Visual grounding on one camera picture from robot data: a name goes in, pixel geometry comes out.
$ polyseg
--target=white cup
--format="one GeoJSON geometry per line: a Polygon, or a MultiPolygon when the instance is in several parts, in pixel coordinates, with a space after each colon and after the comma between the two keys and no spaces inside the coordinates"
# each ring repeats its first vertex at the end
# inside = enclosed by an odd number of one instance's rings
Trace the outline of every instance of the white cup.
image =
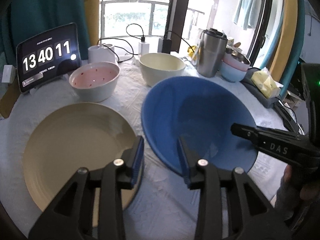
{"type": "Polygon", "coordinates": [[[99,44],[88,48],[88,63],[115,62],[115,46],[112,44],[99,44]]]}

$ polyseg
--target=light blue bowl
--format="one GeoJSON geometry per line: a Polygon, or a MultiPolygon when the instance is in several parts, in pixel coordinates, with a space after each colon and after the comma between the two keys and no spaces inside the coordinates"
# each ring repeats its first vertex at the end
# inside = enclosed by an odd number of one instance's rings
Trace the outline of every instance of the light blue bowl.
{"type": "Polygon", "coordinates": [[[219,69],[221,76],[229,82],[239,82],[244,79],[246,71],[236,69],[225,62],[221,62],[219,69]]]}
{"type": "Polygon", "coordinates": [[[252,143],[230,131],[235,122],[256,126],[248,109],[231,92],[202,78],[172,77],[156,84],[143,102],[141,121],[153,152],[180,175],[180,135],[201,158],[221,169],[242,167],[248,172],[257,158],[252,143]]]}

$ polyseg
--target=hanging light blue towel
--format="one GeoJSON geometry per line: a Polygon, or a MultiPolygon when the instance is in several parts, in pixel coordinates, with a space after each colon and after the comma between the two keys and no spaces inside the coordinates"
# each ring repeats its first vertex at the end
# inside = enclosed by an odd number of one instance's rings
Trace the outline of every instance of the hanging light blue towel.
{"type": "Polygon", "coordinates": [[[259,15],[259,0],[238,0],[233,22],[247,30],[255,28],[259,15]]]}

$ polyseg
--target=tissue box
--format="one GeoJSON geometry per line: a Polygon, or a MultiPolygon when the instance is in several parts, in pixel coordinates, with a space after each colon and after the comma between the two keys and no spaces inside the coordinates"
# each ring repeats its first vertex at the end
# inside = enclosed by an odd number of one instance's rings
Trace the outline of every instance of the tissue box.
{"type": "Polygon", "coordinates": [[[274,98],[280,95],[281,89],[268,72],[263,70],[254,72],[251,80],[266,98],[274,98]]]}

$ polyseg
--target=tablet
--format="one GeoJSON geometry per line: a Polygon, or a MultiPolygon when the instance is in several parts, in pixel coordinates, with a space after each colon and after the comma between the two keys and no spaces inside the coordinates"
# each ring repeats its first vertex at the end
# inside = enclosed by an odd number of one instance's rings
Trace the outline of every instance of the tablet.
{"type": "Polygon", "coordinates": [[[81,66],[77,26],[62,25],[17,46],[17,70],[21,93],[81,66]]]}

